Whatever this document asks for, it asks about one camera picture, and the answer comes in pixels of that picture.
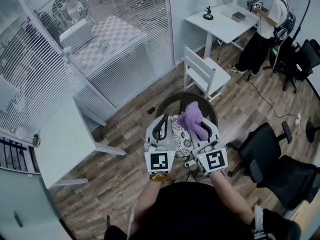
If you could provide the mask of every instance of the sneaker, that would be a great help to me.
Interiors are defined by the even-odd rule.
[[[238,70],[235,65],[228,65],[228,68],[229,68],[232,72],[237,72],[237,73],[239,73],[239,74],[241,74],[241,75],[243,75],[243,74],[246,72],[246,70],[245,70],[245,71],[240,71],[240,70]]]

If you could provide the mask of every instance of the purple plush toy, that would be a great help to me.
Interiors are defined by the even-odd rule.
[[[202,113],[198,107],[198,102],[194,101],[185,108],[185,114],[178,118],[178,124],[186,131],[194,131],[201,141],[206,141],[208,132],[200,124],[203,120]]]

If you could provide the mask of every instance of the white chair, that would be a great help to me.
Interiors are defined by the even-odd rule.
[[[193,79],[193,83],[189,85],[188,76]],[[211,58],[202,59],[184,46],[184,91],[196,84],[204,92],[205,98],[211,102],[223,93],[230,79],[231,76]]]

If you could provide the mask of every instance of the patterned cloth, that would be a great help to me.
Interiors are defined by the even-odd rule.
[[[139,29],[116,16],[99,21],[92,27],[92,32],[96,38],[75,54],[82,63],[81,71],[89,70],[106,56],[143,34]]]
[[[178,118],[181,116],[182,114],[171,116],[173,142],[176,146],[175,156],[179,158],[190,156],[194,149],[189,131],[183,129],[182,126],[178,124]],[[165,136],[165,124],[161,127],[160,136],[162,138]]]

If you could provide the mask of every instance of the bracelet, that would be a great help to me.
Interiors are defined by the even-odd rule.
[[[168,178],[168,174],[150,174],[149,180],[153,182],[165,182]]]

